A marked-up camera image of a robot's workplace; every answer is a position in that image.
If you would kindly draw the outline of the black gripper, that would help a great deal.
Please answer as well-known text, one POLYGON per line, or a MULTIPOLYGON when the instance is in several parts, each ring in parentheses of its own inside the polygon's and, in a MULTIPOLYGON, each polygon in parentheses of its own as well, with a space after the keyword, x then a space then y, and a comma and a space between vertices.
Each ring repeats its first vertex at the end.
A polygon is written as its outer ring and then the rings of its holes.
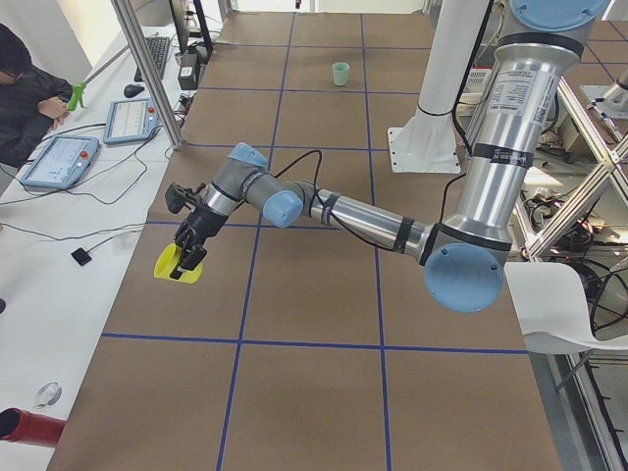
POLYGON ((205 206, 195 207, 179 226, 175 244, 169 245, 169 278, 186 281, 187 271, 198 268, 207 254, 204 243, 215 236, 227 222, 227 217, 205 206))

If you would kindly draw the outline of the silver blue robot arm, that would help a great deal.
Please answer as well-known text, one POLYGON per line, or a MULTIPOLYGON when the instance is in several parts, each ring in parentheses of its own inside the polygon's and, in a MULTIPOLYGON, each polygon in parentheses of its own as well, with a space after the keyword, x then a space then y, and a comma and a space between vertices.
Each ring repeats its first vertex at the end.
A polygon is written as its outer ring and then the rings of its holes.
POLYGON ((581 60, 603 1, 510 1, 495 64, 468 130, 456 103, 479 46, 486 13, 462 19, 445 2, 414 116, 389 136, 389 190, 366 203, 270 173, 267 158, 237 144, 209 184, 172 184, 166 202, 189 213, 155 266, 157 276, 194 283, 206 241, 241 205, 285 228, 301 217, 347 231, 382 251, 413 258, 441 306, 477 312, 503 285, 507 228, 537 146, 556 109, 558 85, 581 60))

